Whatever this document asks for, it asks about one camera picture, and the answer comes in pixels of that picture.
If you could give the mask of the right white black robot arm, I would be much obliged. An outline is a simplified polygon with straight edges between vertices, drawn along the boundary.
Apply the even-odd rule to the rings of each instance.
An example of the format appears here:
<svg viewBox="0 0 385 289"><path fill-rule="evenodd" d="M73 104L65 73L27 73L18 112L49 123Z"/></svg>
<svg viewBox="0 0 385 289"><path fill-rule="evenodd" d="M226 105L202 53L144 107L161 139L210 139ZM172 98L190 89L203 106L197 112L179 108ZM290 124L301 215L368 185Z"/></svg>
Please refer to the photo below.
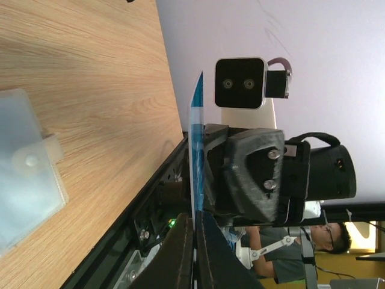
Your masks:
<svg viewBox="0 0 385 289"><path fill-rule="evenodd" d="M356 195L351 156L330 134L208 124L203 141L204 208L222 226L298 226L307 202Z"/></svg>

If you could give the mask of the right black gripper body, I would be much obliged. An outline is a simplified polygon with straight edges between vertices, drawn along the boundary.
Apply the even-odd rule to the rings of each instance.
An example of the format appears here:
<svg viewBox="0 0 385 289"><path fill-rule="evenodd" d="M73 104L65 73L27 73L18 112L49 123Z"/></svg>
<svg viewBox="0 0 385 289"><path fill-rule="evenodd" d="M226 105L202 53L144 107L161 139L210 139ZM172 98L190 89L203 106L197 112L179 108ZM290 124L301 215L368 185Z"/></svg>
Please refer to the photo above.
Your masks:
<svg viewBox="0 0 385 289"><path fill-rule="evenodd" d="M275 226L294 226L302 222L309 171L310 144L307 141L286 141Z"/></svg>

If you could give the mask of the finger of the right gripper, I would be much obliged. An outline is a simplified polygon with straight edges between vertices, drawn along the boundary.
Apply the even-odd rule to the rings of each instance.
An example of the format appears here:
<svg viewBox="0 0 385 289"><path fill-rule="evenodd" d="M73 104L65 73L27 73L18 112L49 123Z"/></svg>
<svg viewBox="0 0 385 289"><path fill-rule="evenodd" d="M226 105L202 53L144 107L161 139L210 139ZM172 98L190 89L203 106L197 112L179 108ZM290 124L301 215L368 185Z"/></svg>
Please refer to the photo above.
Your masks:
<svg viewBox="0 0 385 289"><path fill-rule="evenodd" d="M271 223L279 203L285 136L278 129L248 129L226 141L223 177L246 219Z"/></svg>
<svg viewBox="0 0 385 289"><path fill-rule="evenodd" d="M223 175L223 158L229 127L207 124L204 135L204 201L203 209L217 220L230 220L235 206Z"/></svg>

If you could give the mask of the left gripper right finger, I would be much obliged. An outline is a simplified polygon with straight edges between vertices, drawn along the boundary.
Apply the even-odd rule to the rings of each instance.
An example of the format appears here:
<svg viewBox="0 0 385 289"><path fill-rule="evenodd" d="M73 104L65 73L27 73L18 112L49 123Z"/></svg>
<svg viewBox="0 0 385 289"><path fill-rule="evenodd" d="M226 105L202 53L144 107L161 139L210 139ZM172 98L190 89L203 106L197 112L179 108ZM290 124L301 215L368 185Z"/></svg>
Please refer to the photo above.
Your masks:
<svg viewBox="0 0 385 289"><path fill-rule="evenodd" d="M210 213L197 212L196 244L198 288L263 288L237 259Z"/></svg>

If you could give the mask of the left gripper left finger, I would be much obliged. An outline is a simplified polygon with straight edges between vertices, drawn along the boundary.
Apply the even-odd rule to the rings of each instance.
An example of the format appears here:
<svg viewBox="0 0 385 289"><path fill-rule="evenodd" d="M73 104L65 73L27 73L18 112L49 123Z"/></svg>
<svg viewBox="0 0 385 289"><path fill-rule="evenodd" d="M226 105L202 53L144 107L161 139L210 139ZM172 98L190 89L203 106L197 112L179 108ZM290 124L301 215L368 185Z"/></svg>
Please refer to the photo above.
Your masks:
<svg viewBox="0 0 385 289"><path fill-rule="evenodd" d="M163 245L130 288L191 288L193 270L193 224L181 213Z"/></svg>

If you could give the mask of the person in background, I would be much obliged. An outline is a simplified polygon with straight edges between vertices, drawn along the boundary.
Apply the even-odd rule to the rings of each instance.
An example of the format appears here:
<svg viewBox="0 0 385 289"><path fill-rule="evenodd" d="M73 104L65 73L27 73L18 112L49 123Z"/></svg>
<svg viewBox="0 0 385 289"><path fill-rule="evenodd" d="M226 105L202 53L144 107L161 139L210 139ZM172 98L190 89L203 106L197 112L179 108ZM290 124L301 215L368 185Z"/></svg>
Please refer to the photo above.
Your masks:
<svg viewBox="0 0 385 289"><path fill-rule="evenodd" d="M243 247L259 250L283 239L288 228L249 226L241 238ZM315 251L339 255L351 247L351 236L344 223L328 223L310 227L310 237ZM250 271L257 279L273 279L276 284L300 281L305 278L301 240L283 246L253 261Z"/></svg>

